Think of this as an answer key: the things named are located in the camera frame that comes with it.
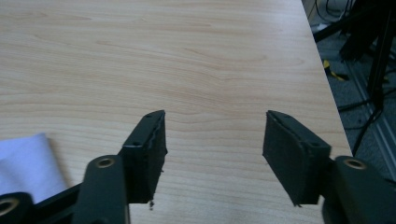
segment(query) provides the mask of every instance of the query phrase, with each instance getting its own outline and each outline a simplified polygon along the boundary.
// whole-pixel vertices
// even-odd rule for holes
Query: wooden table
[[[0,0],[0,138],[47,134],[69,186],[166,111],[154,211],[133,223],[320,223],[262,156],[265,112],[349,154],[301,1]]]

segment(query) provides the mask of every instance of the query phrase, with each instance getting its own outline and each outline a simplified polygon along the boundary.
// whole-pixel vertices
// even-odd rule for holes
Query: white cloth
[[[27,192],[39,203],[65,189],[44,133],[0,141],[0,195]]]

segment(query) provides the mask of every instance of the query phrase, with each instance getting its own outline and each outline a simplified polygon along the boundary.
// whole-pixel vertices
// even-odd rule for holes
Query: floor
[[[329,21],[337,21],[338,18],[326,11],[326,0],[318,4],[318,15],[315,8],[311,13],[316,14],[310,21],[311,29],[316,32],[321,27],[329,24]],[[331,11],[332,14],[340,14],[346,7],[347,0],[329,0],[328,8],[339,9]],[[343,62],[339,56],[339,49],[345,44],[347,36],[335,34],[317,43],[320,57],[330,62],[331,70],[336,74],[344,74],[349,77],[347,81],[340,81],[333,76],[328,76],[332,94],[337,106],[350,105],[369,99],[365,89],[368,76],[370,75],[373,58],[364,55],[356,62]],[[389,63],[388,71],[396,69],[396,63]],[[384,92],[395,90],[396,72],[387,74],[388,81],[384,83]],[[370,118],[374,111],[371,104],[358,106],[347,112],[340,112],[340,117],[346,130],[346,137],[351,148],[357,142],[362,126]],[[387,95],[382,114],[371,122],[365,132],[356,157],[370,162],[379,173],[386,179],[396,181],[396,91]]]

